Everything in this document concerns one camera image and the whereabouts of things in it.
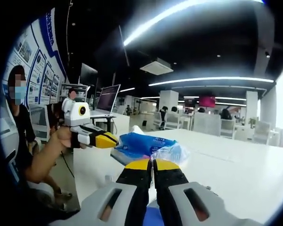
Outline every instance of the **face mask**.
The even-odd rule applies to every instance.
[[[26,96],[26,86],[15,87],[15,104],[20,105],[24,102]]]

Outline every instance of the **laptop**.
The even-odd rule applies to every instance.
[[[90,111],[91,118],[111,117],[112,109],[121,85],[109,86],[102,89],[96,109]]]

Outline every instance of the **poster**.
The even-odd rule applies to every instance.
[[[27,104],[38,104],[41,79],[44,74],[46,59],[39,50],[35,56],[32,68],[30,70],[29,79],[27,83]]]
[[[45,66],[45,72],[43,74],[40,101],[43,105],[48,105],[50,103],[50,93],[53,81],[54,72],[49,64]]]
[[[58,88],[59,88],[59,77],[55,74],[51,86],[50,103],[57,102]]]
[[[3,74],[2,86],[7,94],[7,80],[12,68],[16,65],[24,67],[27,107],[29,104],[57,102],[58,88],[66,78],[54,32],[54,13],[55,9],[52,9],[22,32],[11,50]]]

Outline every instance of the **black ceiling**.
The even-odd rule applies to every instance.
[[[202,4],[170,15],[129,43],[125,48],[126,58],[118,26],[125,40],[137,26],[182,1],[73,1],[68,19],[70,61],[65,63],[69,80],[78,80],[83,62],[99,71],[101,86],[111,85],[115,72],[115,83],[120,83],[121,89],[135,87],[122,95],[159,96],[161,90],[174,89],[180,96],[212,94],[242,98],[246,90],[258,88],[259,96],[262,96],[271,89],[273,83],[230,80],[149,87],[148,84],[155,82],[199,77],[275,80],[283,69],[282,8],[272,2],[267,7],[245,0],[231,4]],[[67,8],[57,9],[56,23],[65,24]],[[67,62],[66,42],[63,41],[66,29],[60,27],[56,30],[60,34],[57,34],[58,45],[64,62]],[[272,42],[268,43],[266,37],[270,34],[274,37],[271,36]],[[156,76],[140,70],[156,57],[170,63],[174,71]],[[91,75],[86,83],[95,83],[95,76]]]

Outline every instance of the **pillar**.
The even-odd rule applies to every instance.
[[[172,90],[162,90],[159,95],[159,108],[163,106],[168,107],[169,111],[172,107],[177,107],[178,105],[178,93]]]
[[[133,108],[133,97],[132,96],[126,96],[124,105],[125,105],[125,107],[127,107],[127,105],[129,105],[131,108]]]
[[[246,92],[246,120],[245,125],[249,124],[250,118],[257,118],[258,92]]]

